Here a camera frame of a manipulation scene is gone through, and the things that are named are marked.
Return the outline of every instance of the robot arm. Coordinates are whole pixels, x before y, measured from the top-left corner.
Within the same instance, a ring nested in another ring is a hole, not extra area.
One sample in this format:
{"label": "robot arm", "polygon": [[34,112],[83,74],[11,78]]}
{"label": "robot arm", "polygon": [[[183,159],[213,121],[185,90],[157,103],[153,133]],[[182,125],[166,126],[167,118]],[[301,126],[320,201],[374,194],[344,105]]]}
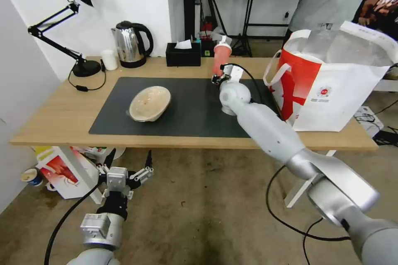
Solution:
{"label": "robot arm", "polygon": [[99,168],[100,181],[106,182],[107,188],[102,194],[104,204],[96,213],[87,213],[80,225],[84,241],[89,247],[68,265],[119,265],[113,251],[121,245],[123,222],[127,219],[127,202],[133,197],[133,190],[139,188],[153,175],[151,151],[143,167],[138,172],[127,168],[111,167],[116,150],[114,149]]}
{"label": "robot arm", "polygon": [[297,133],[267,106],[250,103],[250,91],[231,76],[235,67],[226,65],[227,78],[220,86],[222,110],[236,115],[246,133],[268,155],[285,164],[301,179],[323,177],[308,190],[308,198],[322,216],[342,226],[365,265],[398,263],[398,225],[364,215],[379,194],[361,176],[335,157],[308,150]]}

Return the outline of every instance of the power cord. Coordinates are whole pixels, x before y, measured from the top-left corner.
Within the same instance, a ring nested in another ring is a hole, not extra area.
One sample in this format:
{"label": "power cord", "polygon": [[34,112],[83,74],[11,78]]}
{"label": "power cord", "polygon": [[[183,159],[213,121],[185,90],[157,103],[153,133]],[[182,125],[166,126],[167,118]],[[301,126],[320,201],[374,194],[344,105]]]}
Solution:
{"label": "power cord", "polygon": [[68,82],[75,87],[78,91],[82,91],[82,92],[88,92],[88,91],[94,91],[94,90],[98,90],[100,88],[102,88],[102,86],[105,85],[106,81],[107,81],[107,73],[105,71],[105,65],[104,62],[101,59],[101,71],[104,73],[104,82],[102,83],[101,86],[94,88],[94,89],[89,89],[86,86],[81,86],[81,85],[74,85],[71,81],[70,81],[70,75],[72,74],[73,68],[70,70],[69,75],[68,75]]}
{"label": "power cord", "polygon": [[367,122],[373,124],[374,126],[377,126],[379,131],[373,136],[373,140],[376,142],[377,145],[393,145],[395,147],[398,147],[398,129],[387,126],[387,128],[389,128],[392,132],[382,130],[381,127],[376,124],[376,118],[374,115],[375,114],[371,115],[364,113],[363,115],[356,116],[354,118],[358,122]]}
{"label": "power cord", "polygon": [[[200,27],[201,27],[200,30],[201,30],[204,23],[202,0],[199,0],[199,3],[200,3]],[[207,36],[206,26],[204,27],[204,33],[206,34],[206,40],[209,40],[209,37]]]}
{"label": "power cord", "polygon": [[47,249],[46,249],[46,254],[44,256],[44,265],[49,265],[50,262],[50,255],[51,255],[51,249],[53,247],[53,243],[55,240],[55,237],[57,236],[57,233],[59,229],[61,228],[62,224],[66,220],[66,218],[72,213],[73,210],[81,203],[83,202],[89,195],[91,195],[97,188],[98,186],[102,183],[101,179],[98,179],[98,183],[84,196],[82,196],[75,204],[72,205],[71,208],[64,214],[64,216],[60,219],[59,223],[56,225],[53,233],[51,234],[51,237],[49,239],[49,243],[47,244]]}
{"label": "power cord", "polygon": [[[320,219],[318,219],[316,222],[314,222],[313,224],[311,224],[309,226],[309,228],[307,229],[307,234],[310,232],[310,230],[312,229],[313,226],[315,226],[317,223],[320,223],[323,220],[323,218],[321,217]],[[311,265],[310,261],[308,260],[308,256],[307,256],[307,251],[306,251],[306,239],[307,239],[307,235],[304,236],[303,238],[303,251],[304,251],[304,256],[306,258],[307,261],[307,265]]]}
{"label": "power cord", "polygon": [[267,204],[267,209],[268,209],[269,213],[272,215],[272,217],[275,218],[277,221],[279,221],[281,224],[283,224],[283,225],[285,225],[286,227],[292,229],[293,231],[295,231],[295,232],[297,232],[297,233],[299,233],[299,234],[301,234],[301,235],[303,235],[303,236],[312,238],[312,239],[321,240],[321,241],[330,241],[330,242],[338,242],[338,241],[350,240],[350,237],[348,237],[348,236],[345,236],[345,237],[337,237],[337,238],[328,238],[328,237],[319,237],[319,236],[315,236],[315,235],[312,235],[312,234],[303,232],[303,231],[301,231],[301,230],[299,230],[299,229],[297,229],[297,228],[295,228],[295,227],[289,225],[288,223],[284,222],[283,220],[281,220],[279,217],[277,217],[277,216],[272,212],[271,207],[269,206],[269,190],[270,190],[270,188],[271,188],[272,182],[275,180],[275,178],[278,176],[278,174],[279,174],[284,168],[286,168],[286,166],[282,166],[279,170],[277,170],[277,171],[275,172],[275,174],[272,176],[271,180],[270,180],[269,183],[268,183],[267,191],[266,191],[266,193],[265,193],[265,203]]}
{"label": "power cord", "polygon": [[398,102],[398,99],[397,99],[395,102],[393,102],[391,105],[389,105],[389,106],[385,107],[384,109],[382,109],[381,111],[379,111],[379,112],[377,112],[377,113],[374,113],[374,115],[377,115],[377,114],[379,114],[379,113],[381,113],[381,112],[384,112],[384,111],[387,110],[388,108],[390,108],[390,107],[392,107],[393,105],[395,105],[397,102]]}
{"label": "power cord", "polygon": [[240,66],[239,64],[236,64],[236,63],[227,63],[227,64],[223,64],[223,65],[220,66],[220,69],[223,70],[224,67],[225,67],[226,65],[232,65],[232,66],[240,67],[241,69],[243,69],[243,71],[244,71],[245,73],[247,73],[247,75],[250,77],[250,79],[252,79],[252,81],[253,81],[253,83],[254,83],[254,86],[256,87],[258,96],[260,97],[260,102],[261,102],[262,104],[264,104],[264,101],[263,101],[262,96],[261,96],[260,88],[258,87],[256,80],[255,80],[254,77],[250,74],[250,72],[248,72],[243,66]]}

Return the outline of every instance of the lamp arm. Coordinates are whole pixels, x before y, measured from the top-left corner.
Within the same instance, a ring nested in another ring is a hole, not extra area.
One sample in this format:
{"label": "lamp arm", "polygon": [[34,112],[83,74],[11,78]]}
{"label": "lamp arm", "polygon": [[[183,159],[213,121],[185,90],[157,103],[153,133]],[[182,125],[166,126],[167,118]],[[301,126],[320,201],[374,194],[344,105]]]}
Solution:
{"label": "lamp arm", "polygon": [[[64,11],[70,9],[72,11],[72,13],[66,17],[64,17],[63,19],[60,19],[59,21],[56,21],[54,23],[51,23],[50,25],[48,25],[45,29],[41,30],[40,27],[43,27],[46,25],[46,22],[48,22],[49,20],[51,20],[52,18],[58,16],[59,14],[63,13]],[[82,57],[82,54],[77,54],[74,51],[69,50],[68,48],[61,46],[60,44],[54,42],[53,40],[49,39],[48,37],[45,37],[43,35],[44,32],[46,32],[47,30],[55,27],[56,25],[62,23],[63,21],[69,19],[70,17],[76,15],[79,12],[79,4],[71,2],[69,3],[68,6],[66,6],[65,8],[61,9],[59,12],[56,12],[55,14],[51,15],[50,17],[44,19],[43,21],[41,21],[40,23],[37,23],[36,25],[30,26],[28,28],[28,32],[30,35],[44,41],[45,43],[55,47],[57,50],[60,50],[61,52],[65,53],[66,55],[72,57],[73,59],[77,60],[78,62],[83,62],[84,59]]]}

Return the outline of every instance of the printed logo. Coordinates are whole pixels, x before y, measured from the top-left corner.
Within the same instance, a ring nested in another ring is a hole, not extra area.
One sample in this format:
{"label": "printed logo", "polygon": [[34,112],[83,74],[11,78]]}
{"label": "printed logo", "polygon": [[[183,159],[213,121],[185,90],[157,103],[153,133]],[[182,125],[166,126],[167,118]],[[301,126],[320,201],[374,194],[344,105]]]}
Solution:
{"label": "printed logo", "polygon": [[330,86],[323,86],[317,92],[318,97],[329,97],[332,88]]}

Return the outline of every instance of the red cup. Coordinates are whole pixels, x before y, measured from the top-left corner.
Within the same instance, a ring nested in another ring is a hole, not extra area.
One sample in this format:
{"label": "red cup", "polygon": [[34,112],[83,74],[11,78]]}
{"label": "red cup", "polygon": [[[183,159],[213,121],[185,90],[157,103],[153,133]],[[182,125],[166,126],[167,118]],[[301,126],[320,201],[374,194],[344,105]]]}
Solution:
{"label": "red cup", "polygon": [[220,77],[223,71],[220,69],[222,64],[227,64],[232,49],[227,43],[219,43],[214,47],[213,74]]}

